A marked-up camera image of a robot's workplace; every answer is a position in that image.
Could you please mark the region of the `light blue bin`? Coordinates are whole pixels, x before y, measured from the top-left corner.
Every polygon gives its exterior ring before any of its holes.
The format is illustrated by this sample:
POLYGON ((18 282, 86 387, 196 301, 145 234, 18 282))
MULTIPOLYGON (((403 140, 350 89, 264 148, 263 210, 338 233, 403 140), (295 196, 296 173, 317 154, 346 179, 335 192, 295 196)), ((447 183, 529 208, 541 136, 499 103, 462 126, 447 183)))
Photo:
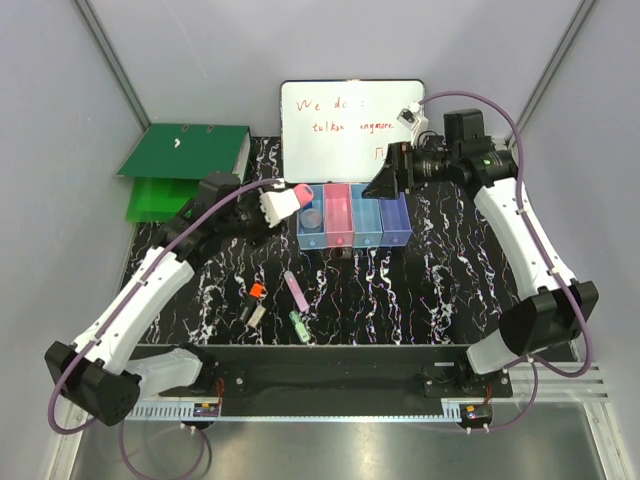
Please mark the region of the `light blue bin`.
POLYGON ((374 248, 380 245, 383 229, 378 199, 363 196, 364 184, 351 184, 354 225, 354 248, 374 248))
POLYGON ((313 202, 307 205, 305 208, 302 208, 297 214, 297 227, 296 227, 296 235, 298 239, 298 244, 301 250, 321 250, 327 247, 327 238, 326 238, 326 230, 324 223, 324 190, 322 185, 312 185, 311 188, 314 191, 314 199, 313 202), (322 212, 323 214, 323 225, 322 229, 318 229, 317 231, 306 231, 300 225, 300 214, 303 210, 315 208, 322 212))

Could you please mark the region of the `pink bin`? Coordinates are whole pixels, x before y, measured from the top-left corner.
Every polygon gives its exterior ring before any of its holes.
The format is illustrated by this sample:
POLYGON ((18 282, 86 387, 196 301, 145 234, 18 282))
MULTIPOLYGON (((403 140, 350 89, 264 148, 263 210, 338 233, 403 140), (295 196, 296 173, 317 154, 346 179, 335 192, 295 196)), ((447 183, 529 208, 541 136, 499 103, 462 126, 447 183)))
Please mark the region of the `pink bin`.
POLYGON ((354 225, 350 185, 325 184, 323 193, 327 246, 351 247, 354 241, 354 225))

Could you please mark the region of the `pink transparent stapler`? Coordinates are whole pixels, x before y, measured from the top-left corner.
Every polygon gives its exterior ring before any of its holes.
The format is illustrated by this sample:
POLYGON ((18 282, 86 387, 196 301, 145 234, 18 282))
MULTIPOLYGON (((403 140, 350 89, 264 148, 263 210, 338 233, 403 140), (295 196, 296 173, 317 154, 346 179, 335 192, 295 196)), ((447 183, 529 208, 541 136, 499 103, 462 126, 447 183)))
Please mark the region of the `pink transparent stapler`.
POLYGON ((301 208, 311 204, 314 199, 314 191, 308 184, 298 184, 293 188, 293 192, 301 208))

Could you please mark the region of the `small clear glue bottle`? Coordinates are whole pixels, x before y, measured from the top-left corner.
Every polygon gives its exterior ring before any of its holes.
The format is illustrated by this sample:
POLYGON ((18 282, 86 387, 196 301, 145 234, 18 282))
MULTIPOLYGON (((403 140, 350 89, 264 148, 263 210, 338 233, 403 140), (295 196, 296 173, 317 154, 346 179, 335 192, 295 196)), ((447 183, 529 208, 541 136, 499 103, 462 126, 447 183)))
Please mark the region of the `small clear glue bottle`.
POLYGON ((306 231, 317 231, 322 229, 323 214, 320 210, 315 208, 309 208, 302 211, 300 214, 300 225, 306 231))

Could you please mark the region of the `orange black marker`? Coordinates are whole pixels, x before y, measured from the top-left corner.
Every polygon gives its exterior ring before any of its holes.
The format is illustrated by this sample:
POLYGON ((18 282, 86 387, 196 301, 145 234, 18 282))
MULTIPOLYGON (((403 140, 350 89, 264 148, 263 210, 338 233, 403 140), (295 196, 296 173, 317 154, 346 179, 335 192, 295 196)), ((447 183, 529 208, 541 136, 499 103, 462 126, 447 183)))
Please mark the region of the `orange black marker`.
POLYGON ((254 312, 258 301, 262 298, 265 288, 261 283, 254 283, 243 303, 238 319, 246 323, 254 312))

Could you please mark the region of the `white dry-erase board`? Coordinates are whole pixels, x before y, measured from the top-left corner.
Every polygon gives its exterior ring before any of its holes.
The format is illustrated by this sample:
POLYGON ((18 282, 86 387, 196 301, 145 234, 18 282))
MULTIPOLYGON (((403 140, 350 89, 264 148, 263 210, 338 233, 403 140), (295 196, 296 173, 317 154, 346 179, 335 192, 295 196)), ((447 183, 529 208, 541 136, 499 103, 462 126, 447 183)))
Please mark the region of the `white dry-erase board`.
POLYGON ((411 139, 397 120, 423 98, 407 80, 289 80, 281 85, 281 157, 292 184, 367 183, 390 143, 411 139))

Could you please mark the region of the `pink eraser stick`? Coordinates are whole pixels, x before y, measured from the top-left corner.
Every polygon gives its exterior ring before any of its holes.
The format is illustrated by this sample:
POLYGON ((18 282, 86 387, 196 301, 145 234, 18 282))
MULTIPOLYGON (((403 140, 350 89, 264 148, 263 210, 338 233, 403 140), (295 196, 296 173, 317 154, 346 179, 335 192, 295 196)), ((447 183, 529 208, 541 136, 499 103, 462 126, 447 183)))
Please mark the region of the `pink eraser stick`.
POLYGON ((302 313, 307 313, 310 309, 310 306, 300 288, 299 283, 295 278, 295 275, 291 271, 285 271, 284 280, 289 288, 289 291, 292 294, 292 297, 299 311, 302 313))

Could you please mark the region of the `purple bin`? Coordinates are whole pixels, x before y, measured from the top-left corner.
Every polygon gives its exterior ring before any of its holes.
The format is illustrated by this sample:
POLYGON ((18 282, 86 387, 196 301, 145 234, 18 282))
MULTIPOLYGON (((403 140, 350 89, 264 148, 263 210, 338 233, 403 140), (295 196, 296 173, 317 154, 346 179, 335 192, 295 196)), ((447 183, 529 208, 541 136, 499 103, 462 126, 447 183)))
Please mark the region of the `purple bin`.
POLYGON ((406 246, 412 235, 412 226, 405 194, 401 192, 396 199, 380 199, 379 207, 383 230, 380 246, 406 246))

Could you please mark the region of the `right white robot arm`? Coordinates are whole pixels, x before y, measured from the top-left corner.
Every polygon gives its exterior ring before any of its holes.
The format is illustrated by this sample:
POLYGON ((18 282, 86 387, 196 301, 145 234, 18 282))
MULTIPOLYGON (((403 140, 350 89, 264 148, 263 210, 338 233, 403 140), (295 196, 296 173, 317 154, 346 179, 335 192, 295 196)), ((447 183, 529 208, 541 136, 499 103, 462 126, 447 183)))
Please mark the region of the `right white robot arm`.
POLYGON ((513 154, 486 135, 481 111, 445 114, 442 135, 429 130, 418 104, 398 120, 411 139, 389 144, 364 197, 396 199, 436 182, 458 186, 488 222, 516 282, 518 302, 501 314, 495 332, 468 347, 466 364, 454 371, 457 390, 476 396, 488 387, 489 374, 582 335, 599 293, 559 258, 518 179, 513 154))

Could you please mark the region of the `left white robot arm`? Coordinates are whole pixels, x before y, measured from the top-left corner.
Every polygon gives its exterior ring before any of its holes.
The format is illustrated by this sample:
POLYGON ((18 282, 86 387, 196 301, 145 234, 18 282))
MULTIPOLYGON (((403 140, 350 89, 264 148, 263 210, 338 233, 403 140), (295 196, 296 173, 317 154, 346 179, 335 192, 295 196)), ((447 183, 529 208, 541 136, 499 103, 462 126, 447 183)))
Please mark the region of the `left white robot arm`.
POLYGON ((47 405, 49 427, 61 435, 84 430, 56 419, 59 399, 88 414, 87 425, 113 426, 138 400, 185 387, 196 396, 215 386, 210 356, 192 346, 135 361, 131 355, 166 304, 216 255, 228 238, 265 241, 279 225, 270 200, 288 191, 281 179, 242 184, 231 174, 212 173, 157 235, 138 270, 101 316, 70 343, 53 342, 44 355, 54 383, 47 405))

